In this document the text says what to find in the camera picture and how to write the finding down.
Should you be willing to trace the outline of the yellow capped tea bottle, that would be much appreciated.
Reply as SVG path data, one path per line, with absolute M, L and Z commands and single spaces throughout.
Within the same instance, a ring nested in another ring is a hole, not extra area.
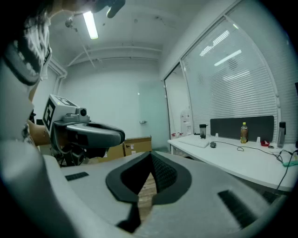
M 240 131 L 240 142 L 242 144 L 247 143 L 248 141 L 248 126 L 246 125 L 246 122 L 243 122 L 243 125 L 241 126 Z

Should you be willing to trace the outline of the dark grey desk divider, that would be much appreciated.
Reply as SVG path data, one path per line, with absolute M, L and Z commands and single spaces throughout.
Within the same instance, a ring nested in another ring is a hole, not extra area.
M 248 140 L 256 141 L 259 137 L 262 141 L 272 142 L 274 137 L 274 117 L 257 116 L 244 118 L 224 118 L 210 120 L 210 135 L 229 139 L 240 139 L 240 131 L 243 123 L 248 126 Z

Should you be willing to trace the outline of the frosted glass door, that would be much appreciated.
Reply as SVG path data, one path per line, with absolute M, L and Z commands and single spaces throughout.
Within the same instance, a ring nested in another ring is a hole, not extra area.
M 152 138 L 154 151 L 169 151 L 169 117 L 163 82 L 145 81 L 139 87 L 140 124 L 142 136 Z

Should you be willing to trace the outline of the white window blinds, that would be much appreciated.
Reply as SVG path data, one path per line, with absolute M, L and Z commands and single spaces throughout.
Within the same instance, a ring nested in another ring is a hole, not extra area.
M 182 57 L 193 131 L 210 120 L 274 117 L 273 143 L 286 122 L 285 143 L 298 140 L 298 54 L 277 20 L 239 5 L 222 15 Z

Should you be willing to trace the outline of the white keyboard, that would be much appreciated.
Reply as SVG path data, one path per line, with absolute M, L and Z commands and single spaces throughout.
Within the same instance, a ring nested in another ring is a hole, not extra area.
M 181 143 L 196 146 L 199 148 L 206 148 L 210 144 L 208 139 L 202 139 L 198 135 L 189 135 L 189 136 L 181 137 L 178 139 L 178 141 Z

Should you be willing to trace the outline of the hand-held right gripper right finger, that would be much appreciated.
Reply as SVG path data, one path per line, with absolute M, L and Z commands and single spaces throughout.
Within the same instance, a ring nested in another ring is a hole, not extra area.
M 176 202 L 152 207 L 139 227 L 139 238 L 252 238 L 286 201 L 286 196 L 280 196 L 269 204 L 258 192 L 215 166 L 167 153 L 164 156 L 185 167 L 192 182 Z M 244 204 L 242 215 L 253 215 L 248 226 L 241 227 L 223 195 L 233 195 Z

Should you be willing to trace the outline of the long ceiling light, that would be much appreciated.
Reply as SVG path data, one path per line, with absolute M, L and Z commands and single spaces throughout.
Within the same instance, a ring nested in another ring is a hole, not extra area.
M 94 16 L 91 13 L 91 11 L 85 12 L 83 14 L 85 24 L 89 33 L 89 36 L 92 40 L 95 40 L 98 38 L 98 32 L 95 25 Z

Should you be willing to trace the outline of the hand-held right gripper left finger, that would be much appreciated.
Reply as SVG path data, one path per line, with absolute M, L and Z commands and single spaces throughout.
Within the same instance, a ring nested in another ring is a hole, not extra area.
M 61 238 L 152 238 L 152 232 L 143 226 L 133 233 L 117 226 L 128 218 L 131 204 L 115 199 L 106 185 L 111 170 L 142 155 L 65 168 L 54 157 L 44 156 L 50 184 L 71 224 L 71 231 L 63 225 Z

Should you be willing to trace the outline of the person's patterned white shirt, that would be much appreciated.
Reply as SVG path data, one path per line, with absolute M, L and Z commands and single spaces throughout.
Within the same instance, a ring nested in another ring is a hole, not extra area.
M 0 56 L 0 201 L 7 225 L 22 238 L 76 238 L 63 201 L 68 181 L 29 134 L 29 92 L 47 68 L 49 18 L 27 17 L 2 43 Z

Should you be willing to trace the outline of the white water dispenser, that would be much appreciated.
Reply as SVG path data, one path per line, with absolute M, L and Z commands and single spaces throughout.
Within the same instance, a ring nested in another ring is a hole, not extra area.
M 191 122 L 191 116 L 190 116 L 190 109 L 182 110 L 180 114 L 180 120 L 181 120 L 181 131 L 180 133 L 182 136 L 188 136 L 191 135 L 192 130 L 192 122 Z

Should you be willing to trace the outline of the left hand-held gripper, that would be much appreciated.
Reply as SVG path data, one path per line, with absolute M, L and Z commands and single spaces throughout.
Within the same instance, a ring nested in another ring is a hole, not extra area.
M 108 147 L 120 145 L 125 140 L 123 130 L 92 122 L 86 108 L 53 94 L 48 97 L 42 122 L 49 133 L 55 157 L 66 166 L 104 157 Z

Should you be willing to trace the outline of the grey water bottle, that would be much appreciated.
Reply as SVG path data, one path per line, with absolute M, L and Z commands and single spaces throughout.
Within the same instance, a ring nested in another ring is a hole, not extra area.
M 286 135 L 286 122 L 281 121 L 279 123 L 279 130 L 278 130 L 278 141 L 277 147 L 283 148 L 285 142 L 285 135 Z

